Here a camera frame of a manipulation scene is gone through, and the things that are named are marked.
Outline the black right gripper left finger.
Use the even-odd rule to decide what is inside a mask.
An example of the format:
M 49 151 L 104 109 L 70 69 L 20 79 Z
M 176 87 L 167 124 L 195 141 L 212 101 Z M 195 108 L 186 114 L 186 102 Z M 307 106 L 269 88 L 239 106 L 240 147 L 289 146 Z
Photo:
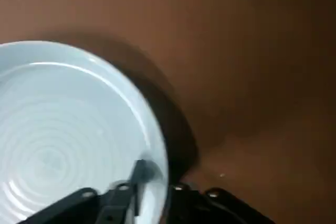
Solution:
M 82 188 L 36 212 L 25 223 L 132 223 L 140 211 L 146 161 L 136 161 L 130 178 L 104 194 Z

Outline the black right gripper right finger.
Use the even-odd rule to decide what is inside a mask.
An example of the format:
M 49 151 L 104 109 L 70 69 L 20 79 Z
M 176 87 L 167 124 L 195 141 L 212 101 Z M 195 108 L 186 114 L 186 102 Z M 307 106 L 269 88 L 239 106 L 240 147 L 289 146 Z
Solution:
M 201 192 L 182 183 L 170 185 L 164 222 L 172 224 L 275 223 L 222 188 L 213 187 Z

